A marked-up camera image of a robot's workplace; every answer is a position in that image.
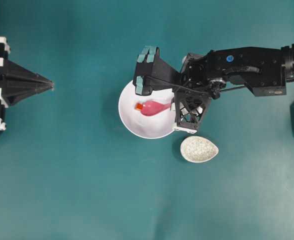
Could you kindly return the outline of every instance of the small white bowl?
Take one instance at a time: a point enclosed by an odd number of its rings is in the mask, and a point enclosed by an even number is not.
[[[135,110],[135,106],[136,103],[143,103],[148,100],[167,104],[172,101],[173,97],[172,89],[153,91],[150,96],[136,95],[133,81],[130,81],[119,97],[120,119],[125,127],[138,137],[144,139],[163,138],[174,131],[175,112],[166,109],[154,116],[145,116],[140,111]]]
[[[189,136],[180,145],[184,159],[191,163],[204,163],[213,159],[219,152],[218,147],[201,136]]]

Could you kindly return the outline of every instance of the teal surface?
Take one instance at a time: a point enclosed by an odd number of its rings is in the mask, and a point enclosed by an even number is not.
[[[188,52],[294,43],[294,0],[0,0],[10,59],[55,90],[8,109],[0,137],[0,240],[294,239],[294,83],[213,101],[186,133],[138,138],[118,98],[145,45],[176,69]]]

